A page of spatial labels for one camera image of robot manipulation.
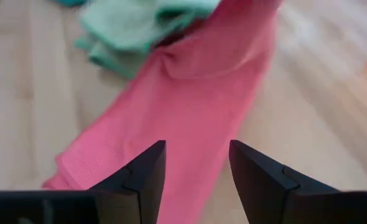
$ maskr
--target green cloth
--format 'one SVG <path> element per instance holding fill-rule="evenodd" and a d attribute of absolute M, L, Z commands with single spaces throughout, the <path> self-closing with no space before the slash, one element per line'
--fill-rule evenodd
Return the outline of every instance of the green cloth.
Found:
<path fill-rule="evenodd" d="M 55 1 L 68 7 L 79 6 L 87 2 L 87 0 L 55 0 Z"/>
<path fill-rule="evenodd" d="M 81 14 L 76 46 L 91 62 L 134 78 L 154 44 L 207 18 L 220 0 L 97 0 Z"/>

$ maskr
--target pink towel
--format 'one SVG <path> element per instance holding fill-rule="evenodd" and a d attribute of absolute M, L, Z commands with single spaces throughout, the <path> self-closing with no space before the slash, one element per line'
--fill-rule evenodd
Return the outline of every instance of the pink towel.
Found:
<path fill-rule="evenodd" d="M 56 158 L 47 189 L 89 189 L 167 141 L 158 223 L 193 224 L 268 68 L 280 0 L 224 0 L 204 25 L 157 49 L 138 77 Z"/>

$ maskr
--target teal fabric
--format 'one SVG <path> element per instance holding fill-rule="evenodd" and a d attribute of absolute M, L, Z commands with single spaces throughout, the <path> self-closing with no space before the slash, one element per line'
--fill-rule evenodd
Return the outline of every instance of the teal fabric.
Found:
<path fill-rule="evenodd" d="M 220 0 L 97 0 L 81 14 L 76 46 L 93 63 L 134 78 L 154 44 L 207 18 Z"/>
<path fill-rule="evenodd" d="M 55 1 L 68 7 L 79 6 L 87 2 L 87 0 L 55 0 Z"/>

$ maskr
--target wooden floor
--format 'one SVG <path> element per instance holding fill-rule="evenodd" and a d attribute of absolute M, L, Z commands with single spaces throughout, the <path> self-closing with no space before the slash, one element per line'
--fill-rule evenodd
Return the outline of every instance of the wooden floor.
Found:
<path fill-rule="evenodd" d="M 73 41 L 77 9 L 0 0 L 0 189 L 36 189 L 124 88 Z M 367 0 L 286 0 L 239 139 L 343 190 L 367 189 Z M 245 223 L 228 165 L 202 223 Z"/>

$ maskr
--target mint green towel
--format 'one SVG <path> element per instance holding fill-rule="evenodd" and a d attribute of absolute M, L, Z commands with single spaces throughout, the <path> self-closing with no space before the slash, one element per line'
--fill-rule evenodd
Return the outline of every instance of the mint green towel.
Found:
<path fill-rule="evenodd" d="M 195 19 L 207 18 L 220 0 L 97 0 L 81 14 L 86 35 L 76 46 L 91 62 L 134 78 L 151 47 Z"/>
<path fill-rule="evenodd" d="M 68 7 L 79 6 L 87 2 L 87 0 L 55 0 L 55 1 Z"/>

